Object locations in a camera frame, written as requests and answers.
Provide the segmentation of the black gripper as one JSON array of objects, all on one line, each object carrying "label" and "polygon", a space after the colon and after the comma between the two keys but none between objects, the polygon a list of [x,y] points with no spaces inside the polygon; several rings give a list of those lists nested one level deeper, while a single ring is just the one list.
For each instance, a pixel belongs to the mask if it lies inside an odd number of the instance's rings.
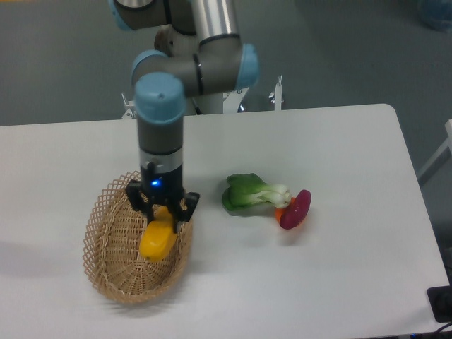
[{"label": "black gripper", "polygon": [[177,234],[180,225],[190,221],[198,205],[200,194],[187,192],[183,187],[183,165],[169,172],[157,172],[152,162],[141,168],[141,179],[130,180],[126,196],[135,211],[154,220],[154,205],[166,206],[172,216],[172,230]]}]

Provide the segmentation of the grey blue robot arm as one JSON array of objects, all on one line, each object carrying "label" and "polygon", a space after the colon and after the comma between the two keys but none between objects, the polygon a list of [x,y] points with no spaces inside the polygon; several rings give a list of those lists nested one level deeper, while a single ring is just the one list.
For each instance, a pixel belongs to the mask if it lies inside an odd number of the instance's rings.
[{"label": "grey blue robot arm", "polygon": [[165,206],[172,231],[178,232],[200,198],[183,187],[187,102],[255,85],[258,54],[241,41],[232,1],[111,1],[109,7],[123,30],[169,25],[198,41],[195,52],[181,56],[144,51],[131,69],[141,178],[127,184],[126,195],[148,221],[154,218],[154,206]]}]

